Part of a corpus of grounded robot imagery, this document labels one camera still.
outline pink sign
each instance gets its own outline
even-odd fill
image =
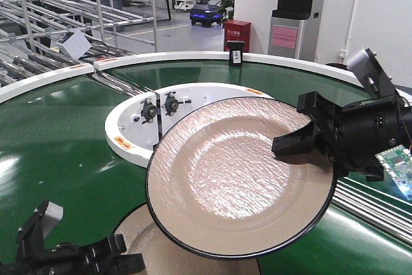
[[[273,26],[272,45],[295,48],[297,28]]]

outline circuit board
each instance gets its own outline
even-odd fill
[[[385,171],[392,177],[399,190],[412,200],[412,156],[403,145],[376,154]]]

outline plate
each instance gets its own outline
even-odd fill
[[[148,275],[259,275],[256,259],[213,260],[177,246],[156,226],[146,204],[130,212],[113,234],[123,234],[127,254],[141,253]]]
[[[211,258],[250,258],[297,240],[326,211],[336,186],[318,151],[275,158],[274,137],[310,119],[274,99],[243,97],[179,121],[149,163],[147,201],[178,245]]]

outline white wall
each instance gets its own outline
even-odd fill
[[[250,52],[267,54],[270,19],[277,0],[235,0],[234,19],[251,22]]]
[[[355,0],[324,0],[315,62],[341,62],[345,56]]]
[[[267,53],[277,0],[236,0],[235,19],[252,22],[251,51]],[[412,0],[324,0],[315,60],[343,61],[362,48],[398,85],[412,87]]]
[[[411,16],[412,0],[325,0],[318,62],[371,48],[394,84],[412,87]]]

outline green conveyor belt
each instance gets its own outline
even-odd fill
[[[226,61],[169,61],[110,70],[152,89],[226,82],[295,104],[317,90],[338,104],[365,99],[359,88],[290,68]],[[64,207],[48,246],[95,242],[145,201],[145,169],[108,146],[104,121],[127,97],[87,77],[31,91],[0,105],[0,261],[11,262],[18,227],[48,199]],[[401,197],[390,181],[374,186]],[[260,259],[263,274],[410,274],[412,249],[332,206],[305,237]]]

